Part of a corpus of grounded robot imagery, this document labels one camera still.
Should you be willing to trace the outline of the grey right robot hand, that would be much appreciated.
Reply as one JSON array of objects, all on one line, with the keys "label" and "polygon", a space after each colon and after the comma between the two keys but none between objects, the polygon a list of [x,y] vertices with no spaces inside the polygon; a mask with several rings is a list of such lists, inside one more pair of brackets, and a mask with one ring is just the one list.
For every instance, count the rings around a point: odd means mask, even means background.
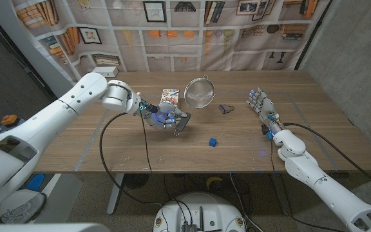
[{"label": "grey right robot hand", "polygon": [[251,90],[249,100],[246,103],[258,114],[262,124],[273,133],[278,133],[285,129],[281,123],[279,115],[275,110],[273,102],[268,95],[258,88]]}]

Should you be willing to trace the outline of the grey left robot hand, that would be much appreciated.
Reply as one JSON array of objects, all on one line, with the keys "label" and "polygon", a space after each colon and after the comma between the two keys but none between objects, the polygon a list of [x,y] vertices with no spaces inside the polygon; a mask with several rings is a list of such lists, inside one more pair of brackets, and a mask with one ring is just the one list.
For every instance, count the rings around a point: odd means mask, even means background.
[{"label": "grey left robot hand", "polygon": [[183,112],[170,103],[160,103],[153,107],[153,112],[142,111],[142,118],[154,129],[173,129],[182,131],[191,118],[190,113]]}]

